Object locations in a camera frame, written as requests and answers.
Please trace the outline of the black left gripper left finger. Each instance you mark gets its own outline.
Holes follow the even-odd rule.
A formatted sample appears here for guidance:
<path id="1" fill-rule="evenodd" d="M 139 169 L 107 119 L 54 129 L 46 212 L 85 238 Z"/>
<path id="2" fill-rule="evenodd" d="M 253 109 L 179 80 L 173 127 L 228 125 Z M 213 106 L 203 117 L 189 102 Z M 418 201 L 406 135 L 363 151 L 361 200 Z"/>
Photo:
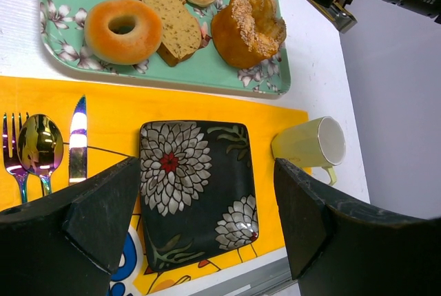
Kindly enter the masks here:
<path id="1" fill-rule="evenodd" d="M 1 212 L 2 295 L 105 295 L 118 270 L 141 183 L 129 157 L 53 194 Z"/>

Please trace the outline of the silver metal tongs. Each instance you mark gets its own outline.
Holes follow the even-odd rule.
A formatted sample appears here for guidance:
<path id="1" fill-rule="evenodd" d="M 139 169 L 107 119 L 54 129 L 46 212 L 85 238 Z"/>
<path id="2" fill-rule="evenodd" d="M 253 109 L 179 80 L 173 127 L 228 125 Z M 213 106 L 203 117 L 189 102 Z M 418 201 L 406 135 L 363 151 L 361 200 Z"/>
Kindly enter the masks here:
<path id="1" fill-rule="evenodd" d="M 341 33 L 346 33 L 357 24 L 356 18 L 338 2 L 334 1 L 329 7 L 323 7 L 313 0 L 307 1 Z"/>

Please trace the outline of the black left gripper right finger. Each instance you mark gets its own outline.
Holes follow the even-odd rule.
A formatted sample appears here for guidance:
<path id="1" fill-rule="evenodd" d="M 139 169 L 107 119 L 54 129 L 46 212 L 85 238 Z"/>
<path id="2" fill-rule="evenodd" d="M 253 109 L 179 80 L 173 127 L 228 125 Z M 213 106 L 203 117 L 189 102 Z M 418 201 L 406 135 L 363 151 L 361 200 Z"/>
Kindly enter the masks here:
<path id="1" fill-rule="evenodd" d="M 302 295 L 440 294 L 439 218 L 375 207 L 280 158 L 274 188 Z"/>

